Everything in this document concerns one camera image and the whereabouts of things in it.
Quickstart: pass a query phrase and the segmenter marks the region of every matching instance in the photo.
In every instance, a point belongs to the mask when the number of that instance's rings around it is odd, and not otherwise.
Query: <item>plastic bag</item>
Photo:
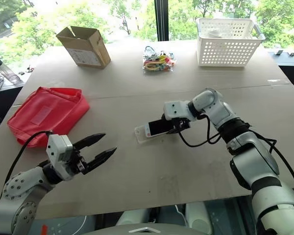
[[[24,144],[38,131],[68,134],[88,110],[89,104],[79,89],[40,87],[26,99],[7,124],[17,141]],[[47,142],[46,135],[38,135],[28,147],[45,147]]]
[[[147,46],[143,54],[143,69],[146,71],[171,71],[176,60],[172,52],[156,52]]]

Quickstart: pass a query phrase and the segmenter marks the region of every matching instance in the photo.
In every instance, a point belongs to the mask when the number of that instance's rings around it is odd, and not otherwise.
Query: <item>cardboard box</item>
[[[99,30],[71,26],[56,37],[79,66],[104,68],[111,61]]]

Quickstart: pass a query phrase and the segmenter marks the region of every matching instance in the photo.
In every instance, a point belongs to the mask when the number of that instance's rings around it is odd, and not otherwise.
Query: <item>colorful cables in bag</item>
[[[147,46],[143,54],[143,69],[147,71],[170,71],[175,63],[173,53],[156,52],[152,47]]]

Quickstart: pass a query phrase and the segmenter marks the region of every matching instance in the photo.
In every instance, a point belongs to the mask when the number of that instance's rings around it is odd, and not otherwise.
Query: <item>white plastic basket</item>
[[[196,24],[199,66],[245,66],[265,39],[258,25],[249,19],[199,18]],[[257,37],[251,35],[253,29]]]

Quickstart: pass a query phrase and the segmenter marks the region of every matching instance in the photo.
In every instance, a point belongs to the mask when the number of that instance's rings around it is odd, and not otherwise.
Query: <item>phone screen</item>
[[[165,119],[149,122],[150,135],[158,135],[164,132],[168,132],[173,129],[173,124],[171,121]]]

